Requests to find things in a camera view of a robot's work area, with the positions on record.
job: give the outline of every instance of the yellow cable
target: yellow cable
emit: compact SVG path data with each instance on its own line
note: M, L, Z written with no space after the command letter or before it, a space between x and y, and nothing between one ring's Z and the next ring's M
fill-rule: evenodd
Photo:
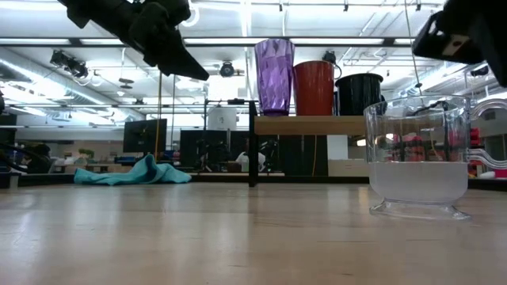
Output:
M160 119L162 118L162 72L158 76L158 111L157 111L157 136L155 139L155 161L158 161L158 134L160 134Z
M315 136L315 150L314 150L314 169L311 172L311 176L315 176L315 162L317 161L317 135Z

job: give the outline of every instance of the black stand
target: black stand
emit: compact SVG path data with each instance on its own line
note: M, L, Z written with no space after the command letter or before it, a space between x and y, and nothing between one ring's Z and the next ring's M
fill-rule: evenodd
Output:
M257 116L255 101L248 102L248 109L250 119L248 185L250 187L255 187L259 178L259 142L257 135L255 135L255 117Z

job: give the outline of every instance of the water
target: water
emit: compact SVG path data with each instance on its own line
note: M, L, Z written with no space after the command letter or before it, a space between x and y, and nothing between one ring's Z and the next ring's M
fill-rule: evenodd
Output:
M389 200L452 203L468 187L464 162L373 162L370 184Z

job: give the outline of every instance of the wooden shelf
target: wooden shelf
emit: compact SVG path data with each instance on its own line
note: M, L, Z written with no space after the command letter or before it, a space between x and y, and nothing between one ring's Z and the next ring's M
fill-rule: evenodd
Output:
M257 135L364 135L363 116L259 116Z

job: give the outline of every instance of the red cup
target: red cup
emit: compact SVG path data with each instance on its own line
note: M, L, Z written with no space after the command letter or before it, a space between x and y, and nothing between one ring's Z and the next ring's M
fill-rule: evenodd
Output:
M297 116L333 115L334 70L331 63L315 60L294 67Z

